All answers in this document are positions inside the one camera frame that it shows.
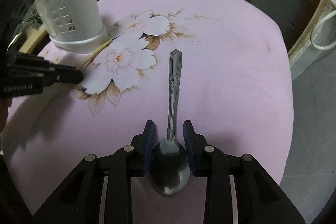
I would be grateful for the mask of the white plastic utensil holder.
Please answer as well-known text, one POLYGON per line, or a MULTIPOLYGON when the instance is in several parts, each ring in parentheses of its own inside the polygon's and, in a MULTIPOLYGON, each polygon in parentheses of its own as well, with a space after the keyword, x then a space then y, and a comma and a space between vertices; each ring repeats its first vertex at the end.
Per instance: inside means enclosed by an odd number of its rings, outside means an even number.
POLYGON ((35 0, 51 41, 66 51, 87 54, 109 40, 97 0, 35 0))

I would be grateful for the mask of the pink floral tablecloth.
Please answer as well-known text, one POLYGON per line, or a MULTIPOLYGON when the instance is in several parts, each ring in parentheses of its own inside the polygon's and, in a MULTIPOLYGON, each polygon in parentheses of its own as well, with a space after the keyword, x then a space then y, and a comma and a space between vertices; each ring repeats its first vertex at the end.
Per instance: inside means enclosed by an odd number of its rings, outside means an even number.
POLYGON ((166 135, 169 55, 183 55, 177 138, 190 120, 224 153, 253 155, 275 182, 293 130, 288 54, 278 25, 244 0, 100 0, 111 44, 79 86, 13 100, 1 145, 34 214, 88 154, 110 155, 155 123, 166 135))

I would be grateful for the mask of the dark grey cabinet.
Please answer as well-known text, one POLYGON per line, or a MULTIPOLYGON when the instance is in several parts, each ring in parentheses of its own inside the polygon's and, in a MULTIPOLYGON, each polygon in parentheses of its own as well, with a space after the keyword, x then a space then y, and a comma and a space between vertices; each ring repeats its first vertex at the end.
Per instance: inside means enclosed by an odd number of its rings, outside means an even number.
POLYGON ((279 26, 286 46, 291 47, 302 34, 311 16, 307 0, 248 0, 279 26))

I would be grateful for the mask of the wooden chopstick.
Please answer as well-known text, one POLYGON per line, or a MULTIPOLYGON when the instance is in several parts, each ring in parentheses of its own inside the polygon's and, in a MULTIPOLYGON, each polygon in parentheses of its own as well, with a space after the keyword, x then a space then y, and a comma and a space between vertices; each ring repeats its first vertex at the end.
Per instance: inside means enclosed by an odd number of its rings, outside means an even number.
POLYGON ((88 64, 91 60, 93 60, 102 50, 104 50, 110 43, 112 42, 112 39, 109 39, 107 42, 105 42, 102 46, 100 46, 96 51, 91 53, 88 57, 86 57, 77 67, 77 70, 81 70, 86 64, 88 64))

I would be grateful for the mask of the ornate steel spoon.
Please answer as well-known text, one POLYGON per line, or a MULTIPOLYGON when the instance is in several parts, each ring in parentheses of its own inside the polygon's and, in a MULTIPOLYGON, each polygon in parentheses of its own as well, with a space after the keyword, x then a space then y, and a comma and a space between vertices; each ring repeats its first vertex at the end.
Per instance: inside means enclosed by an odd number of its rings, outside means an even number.
POLYGON ((182 190, 190 178, 185 148, 176 138, 179 88, 182 74, 182 53, 175 49, 169 58, 169 115, 167 133, 152 150, 149 175, 153 188, 164 197, 182 190))

